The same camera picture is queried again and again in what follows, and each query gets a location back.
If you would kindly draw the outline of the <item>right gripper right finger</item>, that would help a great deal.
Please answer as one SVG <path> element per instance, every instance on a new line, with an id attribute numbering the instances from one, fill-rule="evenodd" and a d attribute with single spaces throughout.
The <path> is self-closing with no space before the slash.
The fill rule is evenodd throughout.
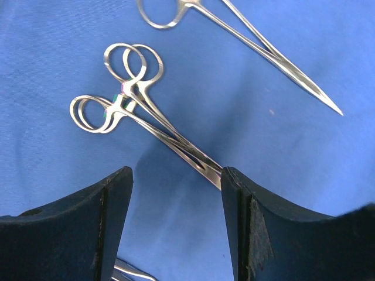
<path id="1" fill-rule="evenodd" d="M 374 204 L 332 217 L 233 167 L 222 171 L 221 196 L 235 280 L 374 279 Z"/>

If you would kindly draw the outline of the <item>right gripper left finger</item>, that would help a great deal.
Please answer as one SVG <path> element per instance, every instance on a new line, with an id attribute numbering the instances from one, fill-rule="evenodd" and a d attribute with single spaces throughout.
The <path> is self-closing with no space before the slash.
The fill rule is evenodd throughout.
<path id="1" fill-rule="evenodd" d="M 132 170 L 19 216 L 1 217 L 1 280 L 110 280 L 132 194 Z"/>

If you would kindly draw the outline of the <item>blue surgical drape cloth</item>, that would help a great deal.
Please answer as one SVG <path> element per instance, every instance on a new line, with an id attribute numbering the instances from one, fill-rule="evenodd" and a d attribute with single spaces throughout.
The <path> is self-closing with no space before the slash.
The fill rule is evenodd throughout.
<path id="1" fill-rule="evenodd" d="M 374 201 L 374 2 L 234 5 L 340 114 L 195 9 L 158 30 L 135 1 L 2 1 L 1 214 L 129 166 L 119 256 L 159 280 L 232 280 L 218 189 L 131 119 L 102 135 L 70 117 L 76 96 L 119 93 L 103 62 L 117 42 L 160 55 L 150 97 L 218 164 L 327 215 Z"/>

